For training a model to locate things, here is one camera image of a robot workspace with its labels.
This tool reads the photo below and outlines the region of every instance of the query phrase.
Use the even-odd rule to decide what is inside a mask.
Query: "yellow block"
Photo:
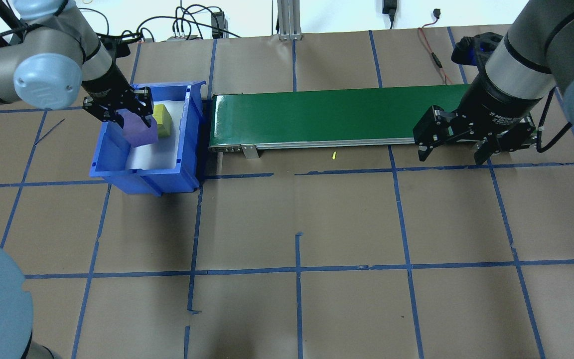
[[[169,137],[171,134],[171,116],[169,115],[165,105],[154,105],[154,112],[152,115],[156,120],[159,138]]]

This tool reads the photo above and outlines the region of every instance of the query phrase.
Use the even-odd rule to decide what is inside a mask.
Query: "robotic arm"
[[[476,64],[480,73],[455,111],[431,106],[414,127],[421,161],[435,147],[461,140],[477,141],[477,164],[528,148],[536,140],[529,111],[555,84],[574,125],[574,0],[530,0],[506,36],[462,39],[452,59]]]
[[[32,26],[23,43],[0,48],[0,104],[23,100],[41,109],[63,109],[83,86],[90,95],[84,109],[99,120],[123,127],[119,110],[127,110],[152,125],[149,88],[130,86],[73,0],[14,5]]]

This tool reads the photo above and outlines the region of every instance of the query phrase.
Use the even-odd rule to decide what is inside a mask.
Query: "red cable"
[[[429,40],[427,39],[427,35],[424,34],[423,27],[429,26],[429,25],[434,25],[435,23],[437,23],[437,20],[439,20],[439,19],[435,19],[435,21],[433,21],[431,23],[425,23],[424,25],[422,25],[422,27],[418,27],[418,30],[420,31],[420,34],[422,34],[422,37],[424,38],[424,42],[427,44],[427,47],[429,48],[429,52],[431,54],[433,54],[433,49],[431,48],[431,44],[429,44]],[[442,72],[444,74],[445,79],[447,79],[449,82],[451,82],[451,85],[453,84],[453,80],[451,80],[451,78],[446,74],[446,71],[444,70],[444,68],[440,68],[438,70],[438,72]]]
[[[429,41],[427,39],[427,35],[424,34],[424,30],[422,29],[422,27],[418,27],[418,30],[420,30],[420,33],[422,34],[422,37],[424,37],[424,41],[427,43],[427,46],[429,47],[429,51],[433,52],[433,49],[431,48],[431,45],[429,45]]]

